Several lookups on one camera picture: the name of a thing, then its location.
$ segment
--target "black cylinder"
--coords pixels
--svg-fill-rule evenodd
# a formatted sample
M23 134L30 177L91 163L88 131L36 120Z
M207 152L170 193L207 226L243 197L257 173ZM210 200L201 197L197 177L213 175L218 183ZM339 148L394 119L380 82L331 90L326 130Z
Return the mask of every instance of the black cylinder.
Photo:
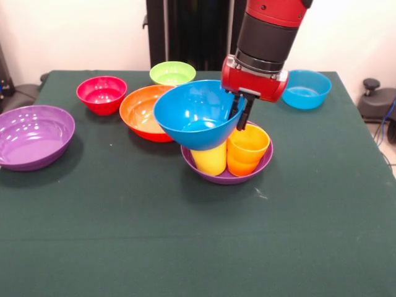
M197 70L222 69L230 0L168 0L169 60Z
M252 60L282 66L290 53L297 31L298 28L270 24L245 13L239 33L238 49Z

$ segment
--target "purple bowl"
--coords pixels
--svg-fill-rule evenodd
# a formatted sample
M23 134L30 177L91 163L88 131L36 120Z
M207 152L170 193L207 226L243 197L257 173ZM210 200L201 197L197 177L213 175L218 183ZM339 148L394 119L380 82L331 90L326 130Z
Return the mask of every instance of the purple bowl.
M245 181L253 178L257 174L259 174L269 163L272 158L273 154L273 145L272 141L270 142L270 146L268 147L267 151L265 152L264 156L261 158L260 163L256 167L256 169L249 175L246 176L235 176L232 175L228 169L226 169L222 174L217 176L207 175L201 171L199 171L196 167L194 159L191 155L191 152L188 148L181 146L181 154L183 158L187 162L187 164L199 175L201 175L204 179L215 183L215 184L240 184L244 183Z
M15 171L44 168L67 149L73 117L60 108L32 105L0 114L0 166Z

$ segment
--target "white wall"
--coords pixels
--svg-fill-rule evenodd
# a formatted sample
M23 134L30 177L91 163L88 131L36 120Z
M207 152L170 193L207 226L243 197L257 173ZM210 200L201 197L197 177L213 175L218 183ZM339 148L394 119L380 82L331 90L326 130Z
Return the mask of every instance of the white wall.
M0 0L15 83L52 69L149 69L145 11L145 0ZM394 87L395 27L394 0L314 0L286 67L337 71L354 100L365 77Z

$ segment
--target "orange bowl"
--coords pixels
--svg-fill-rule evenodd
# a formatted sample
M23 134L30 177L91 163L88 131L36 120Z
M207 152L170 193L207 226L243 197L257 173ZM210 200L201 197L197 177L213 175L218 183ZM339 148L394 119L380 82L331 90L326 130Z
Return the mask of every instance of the orange bowl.
M173 141L153 114L154 104L172 88L174 86L171 85L150 85L130 93L119 107L121 119L141 138L154 142Z

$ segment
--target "orange cup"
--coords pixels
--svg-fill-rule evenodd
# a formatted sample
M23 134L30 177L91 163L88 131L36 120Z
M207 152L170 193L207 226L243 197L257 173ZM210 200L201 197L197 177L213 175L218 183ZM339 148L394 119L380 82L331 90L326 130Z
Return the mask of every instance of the orange cup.
M235 129L227 140L228 171L235 176L251 174L269 145L269 135L258 126L246 124L245 130Z

